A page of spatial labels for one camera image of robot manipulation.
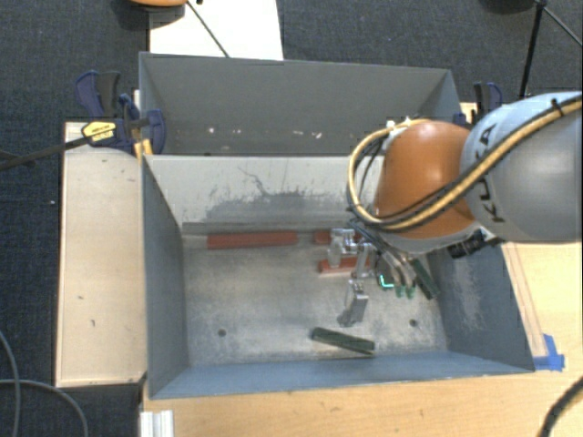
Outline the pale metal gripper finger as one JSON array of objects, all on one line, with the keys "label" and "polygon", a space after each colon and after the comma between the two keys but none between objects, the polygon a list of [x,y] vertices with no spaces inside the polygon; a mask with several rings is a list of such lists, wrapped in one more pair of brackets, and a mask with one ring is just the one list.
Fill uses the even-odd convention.
[{"label": "pale metal gripper finger", "polygon": [[332,229],[330,239],[327,261],[332,269],[337,269],[344,256],[352,256],[356,253],[355,231],[353,229]]},{"label": "pale metal gripper finger", "polygon": [[343,311],[337,321],[343,327],[352,327],[362,322],[369,297],[363,284],[356,279],[349,279],[344,297]]}]

